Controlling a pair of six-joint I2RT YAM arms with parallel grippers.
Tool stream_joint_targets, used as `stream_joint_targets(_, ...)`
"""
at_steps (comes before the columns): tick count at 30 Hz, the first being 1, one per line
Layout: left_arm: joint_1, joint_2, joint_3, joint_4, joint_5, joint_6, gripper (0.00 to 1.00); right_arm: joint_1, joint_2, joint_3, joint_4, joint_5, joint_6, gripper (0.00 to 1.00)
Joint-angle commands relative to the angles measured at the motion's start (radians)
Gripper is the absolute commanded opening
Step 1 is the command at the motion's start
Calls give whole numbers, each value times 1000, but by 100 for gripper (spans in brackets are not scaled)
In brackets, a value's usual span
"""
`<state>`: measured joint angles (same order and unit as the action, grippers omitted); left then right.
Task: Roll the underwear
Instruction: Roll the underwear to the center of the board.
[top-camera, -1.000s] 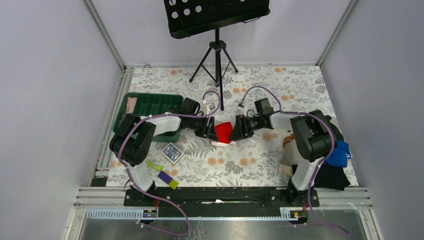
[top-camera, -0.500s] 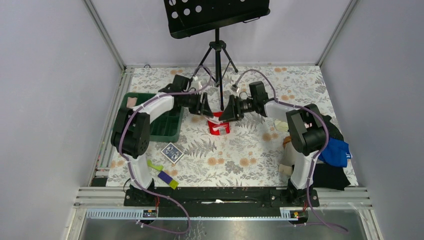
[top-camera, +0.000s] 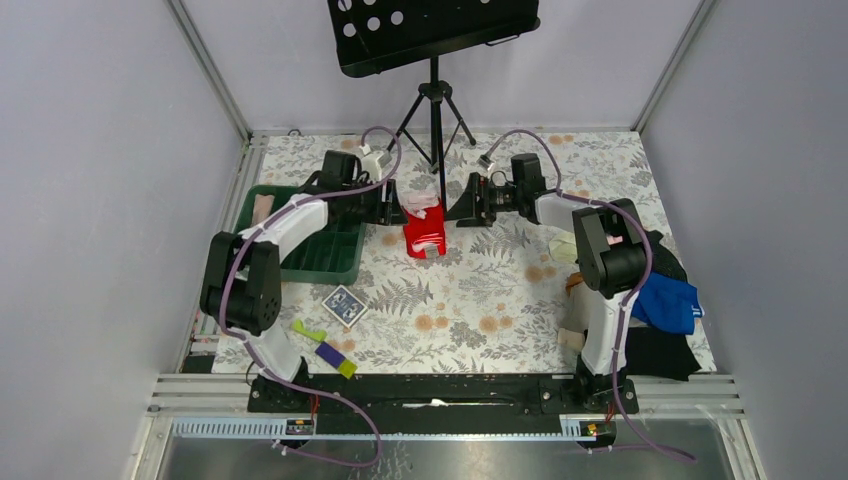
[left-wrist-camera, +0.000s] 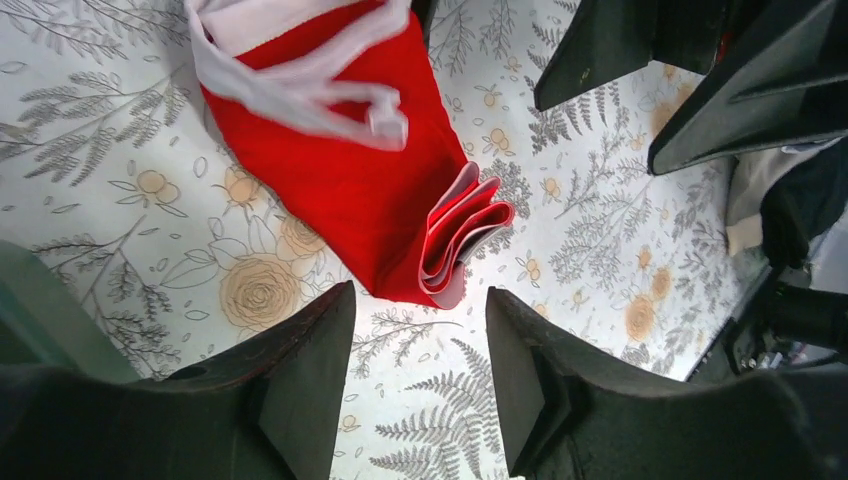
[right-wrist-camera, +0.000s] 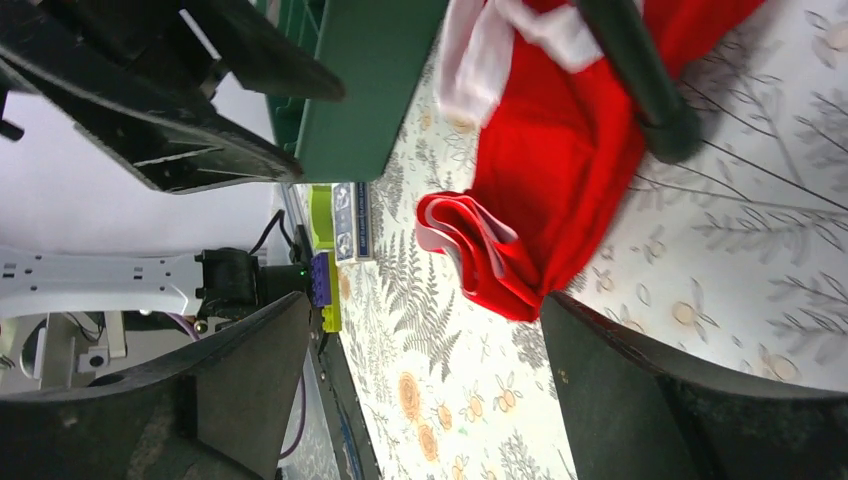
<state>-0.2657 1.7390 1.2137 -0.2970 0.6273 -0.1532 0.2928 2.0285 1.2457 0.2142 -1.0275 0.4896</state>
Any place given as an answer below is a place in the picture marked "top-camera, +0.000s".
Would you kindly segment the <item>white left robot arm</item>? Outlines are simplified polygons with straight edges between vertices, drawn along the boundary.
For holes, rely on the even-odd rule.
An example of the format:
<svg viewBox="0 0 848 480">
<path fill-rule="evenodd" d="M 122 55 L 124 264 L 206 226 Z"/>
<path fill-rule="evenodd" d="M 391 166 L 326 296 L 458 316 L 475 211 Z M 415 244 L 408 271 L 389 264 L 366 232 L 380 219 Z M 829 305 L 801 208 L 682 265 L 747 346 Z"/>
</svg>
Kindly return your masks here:
<svg viewBox="0 0 848 480">
<path fill-rule="evenodd" d="M 311 387 L 297 375 L 302 358 L 276 324 L 282 260 L 333 220 L 405 224 L 397 169 L 373 177 L 357 156 L 328 151 L 322 167 L 267 219 L 236 233 L 221 231 L 211 240 L 200 309 L 244 346 L 261 376 L 274 381 L 272 398 L 285 410 L 304 407 Z"/>
</svg>

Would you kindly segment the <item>red underwear white trim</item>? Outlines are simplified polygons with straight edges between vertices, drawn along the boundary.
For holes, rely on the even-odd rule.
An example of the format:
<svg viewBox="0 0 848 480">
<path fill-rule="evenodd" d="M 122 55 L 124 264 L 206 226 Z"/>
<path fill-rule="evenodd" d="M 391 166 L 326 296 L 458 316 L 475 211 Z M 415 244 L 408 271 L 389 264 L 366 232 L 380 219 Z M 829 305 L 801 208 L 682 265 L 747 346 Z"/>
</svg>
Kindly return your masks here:
<svg viewBox="0 0 848 480">
<path fill-rule="evenodd" d="M 401 202 L 408 223 L 403 227 L 407 254 L 435 259 L 446 254 L 444 211 L 437 194 L 414 194 Z"/>
</svg>

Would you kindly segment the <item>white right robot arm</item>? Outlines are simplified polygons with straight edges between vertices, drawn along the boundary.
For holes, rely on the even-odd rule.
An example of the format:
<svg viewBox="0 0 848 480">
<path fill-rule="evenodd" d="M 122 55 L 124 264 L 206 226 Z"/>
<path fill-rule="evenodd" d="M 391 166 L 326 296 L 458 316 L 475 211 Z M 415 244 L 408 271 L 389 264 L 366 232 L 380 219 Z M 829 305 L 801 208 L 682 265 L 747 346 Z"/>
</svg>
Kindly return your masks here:
<svg viewBox="0 0 848 480">
<path fill-rule="evenodd" d="M 613 398 L 605 377 L 626 365 L 624 347 L 633 303 L 650 275 L 653 254 L 635 203 L 589 200 L 547 185 L 535 154 L 511 159 L 512 177 L 502 185 L 478 173 L 445 215 L 459 227 L 489 227 L 500 212 L 516 212 L 527 221 L 556 227 L 575 236 L 576 264 L 583 278 L 583 317 L 588 335 L 580 364 L 589 375 L 573 386 L 575 402 L 597 412 Z"/>
</svg>

